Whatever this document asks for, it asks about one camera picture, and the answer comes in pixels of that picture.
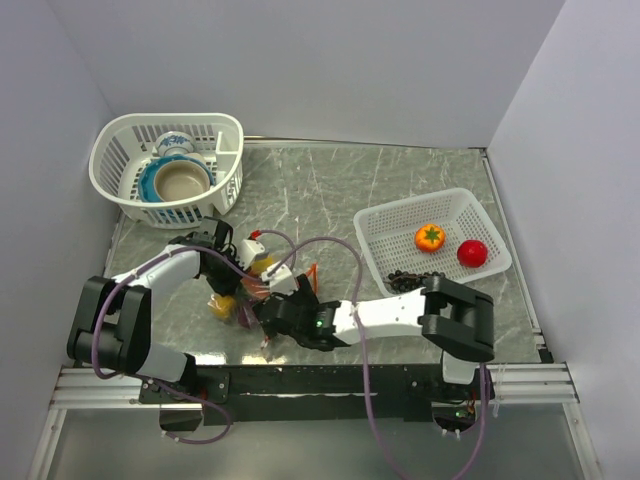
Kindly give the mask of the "orange fake tomato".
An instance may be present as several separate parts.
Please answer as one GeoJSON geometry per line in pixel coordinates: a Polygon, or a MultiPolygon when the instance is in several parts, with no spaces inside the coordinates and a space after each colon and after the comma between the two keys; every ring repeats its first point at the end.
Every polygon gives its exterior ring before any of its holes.
{"type": "Polygon", "coordinates": [[[414,245],[423,253],[435,253],[444,246],[446,238],[446,232],[442,227],[426,224],[416,231],[414,245]]]}

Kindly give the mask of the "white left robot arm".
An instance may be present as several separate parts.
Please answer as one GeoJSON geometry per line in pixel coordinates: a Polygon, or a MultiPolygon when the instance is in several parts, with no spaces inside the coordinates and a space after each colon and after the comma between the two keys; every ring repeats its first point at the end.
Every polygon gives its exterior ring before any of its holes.
{"type": "Polygon", "coordinates": [[[214,293],[232,296],[253,264],[267,256],[254,239],[233,240],[233,228],[207,217],[198,229],[172,239],[152,259],[124,274],[93,276],[81,291],[66,345],[67,356],[109,379],[139,376],[162,384],[178,402],[201,398],[195,357],[152,341],[154,301],[203,277],[214,293]]]}

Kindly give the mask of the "red fake pomegranate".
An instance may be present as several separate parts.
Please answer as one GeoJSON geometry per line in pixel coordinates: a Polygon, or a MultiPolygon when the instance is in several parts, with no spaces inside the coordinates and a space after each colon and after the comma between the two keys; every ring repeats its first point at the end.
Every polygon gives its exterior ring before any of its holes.
{"type": "Polygon", "coordinates": [[[465,240],[457,250],[457,259],[460,265],[467,268],[480,268],[488,260],[488,247],[480,240],[465,240]]]}

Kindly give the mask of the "yellow fake lemon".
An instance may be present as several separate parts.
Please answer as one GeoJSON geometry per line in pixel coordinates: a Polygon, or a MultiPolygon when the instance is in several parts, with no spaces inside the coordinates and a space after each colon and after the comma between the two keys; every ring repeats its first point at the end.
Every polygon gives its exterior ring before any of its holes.
{"type": "Polygon", "coordinates": [[[237,310],[237,301],[231,295],[219,295],[214,293],[211,295],[207,303],[211,313],[221,321],[230,321],[237,310]]]}

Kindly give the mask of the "fake watermelon slice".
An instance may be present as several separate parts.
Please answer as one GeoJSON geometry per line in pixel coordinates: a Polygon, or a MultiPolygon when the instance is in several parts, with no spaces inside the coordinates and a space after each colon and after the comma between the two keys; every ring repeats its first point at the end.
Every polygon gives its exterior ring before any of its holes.
{"type": "Polygon", "coordinates": [[[267,258],[255,262],[249,268],[249,277],[241,280],[241,284],[249,297],[262,300],[269,295],[269,287],[261,280],[261,275],[274,263],[274,258],[268,255],[267,258]]]}

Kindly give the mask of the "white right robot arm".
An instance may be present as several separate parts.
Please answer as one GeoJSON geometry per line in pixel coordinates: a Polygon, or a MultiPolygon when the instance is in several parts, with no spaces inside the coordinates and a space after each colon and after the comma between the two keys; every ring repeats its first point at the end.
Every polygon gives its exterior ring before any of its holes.
{"type": "Polygon", "coordinates": [[[288,294],[269,294],[252,310],[268,338],[285,335],[310,350],[420,336],[442,350],[437,384],[453,399],[471,388],[478,365],[495,358],[493,298],[439,274],[411,291],[358,303],[322,303],[302,282],[288,294]]]}

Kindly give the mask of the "dark fake grape bunch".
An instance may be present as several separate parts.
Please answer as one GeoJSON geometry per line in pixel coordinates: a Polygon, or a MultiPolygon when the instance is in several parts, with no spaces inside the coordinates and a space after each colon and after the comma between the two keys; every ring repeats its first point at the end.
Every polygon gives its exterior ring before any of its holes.
{"type": "Polygon", "coordinates": [[[446,275],[443,272],[437,271],[411,273],[408,271],[396,270],[388,274],[385,285],[391,292],[401,294],[424,287],[426,285],[426,281],[432,277],[445,278],[446,275]]]}

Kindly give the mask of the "clear zip top bag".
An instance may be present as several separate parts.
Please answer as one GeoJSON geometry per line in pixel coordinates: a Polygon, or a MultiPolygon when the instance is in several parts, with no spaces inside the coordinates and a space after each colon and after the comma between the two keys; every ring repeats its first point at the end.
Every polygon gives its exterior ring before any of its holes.
{"type": "Polygon", "coordinates": [[[261,275],[277,261],[272,254],[256,260],[249,267],[249,277],[240,279],[234,294],[224,296],[212,293],[207,303],[210,312],[222,322],[229,323],[235,320],[246,329],[256,326],[267,327],[264,330],[263,345],[278,335],[278,327],[284,329],[283,334],[292,330],[285,321],[284,310],[276,305],[277,300],[282,301],[285,306],[295,305],[300,308],[319,304],[318,263],[313,262],[302,274],[295,277],[296,289],[285,294],[272,292],[268,285],[262,283],[261,275]]]}

